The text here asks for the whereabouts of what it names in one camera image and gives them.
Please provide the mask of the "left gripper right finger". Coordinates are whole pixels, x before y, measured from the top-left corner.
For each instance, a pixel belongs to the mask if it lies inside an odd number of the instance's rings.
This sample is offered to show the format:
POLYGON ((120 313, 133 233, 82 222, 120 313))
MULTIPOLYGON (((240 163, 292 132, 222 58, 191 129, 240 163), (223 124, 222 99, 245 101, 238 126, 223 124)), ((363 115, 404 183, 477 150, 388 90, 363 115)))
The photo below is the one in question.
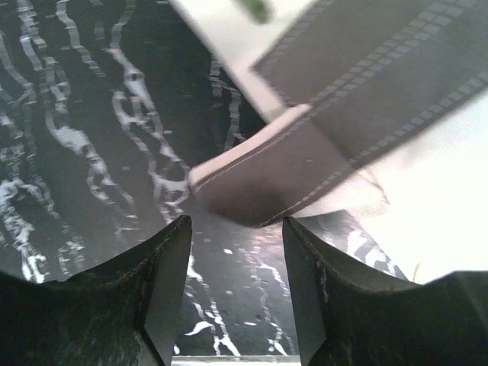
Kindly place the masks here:
POLYGON ((282 236, 303 365, 485 365, 487 274, 427 284, 375 270, 293 218, 282 236))

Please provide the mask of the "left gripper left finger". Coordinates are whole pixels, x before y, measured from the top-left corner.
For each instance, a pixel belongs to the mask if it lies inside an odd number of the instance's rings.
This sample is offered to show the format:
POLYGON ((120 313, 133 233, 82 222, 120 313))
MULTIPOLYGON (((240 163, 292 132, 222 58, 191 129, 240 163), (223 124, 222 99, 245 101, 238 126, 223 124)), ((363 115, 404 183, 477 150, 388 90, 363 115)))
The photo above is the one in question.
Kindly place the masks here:
POLYGON ((191 251, 182 215, 66 281, 1 275, 3 365, 168 365, 191 251))

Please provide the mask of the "grey-strap glove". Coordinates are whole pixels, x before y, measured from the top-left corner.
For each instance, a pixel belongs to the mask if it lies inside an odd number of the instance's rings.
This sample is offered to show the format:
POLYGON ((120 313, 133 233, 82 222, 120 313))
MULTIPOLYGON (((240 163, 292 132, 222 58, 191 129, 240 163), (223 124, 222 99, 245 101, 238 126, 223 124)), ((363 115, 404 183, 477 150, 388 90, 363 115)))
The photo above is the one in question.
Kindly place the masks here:
POLYGON ((229 1, 177 9, 267 125, 195 167, 243 226, 344 210, 408 279, 487 267, 487 3, 229 1))

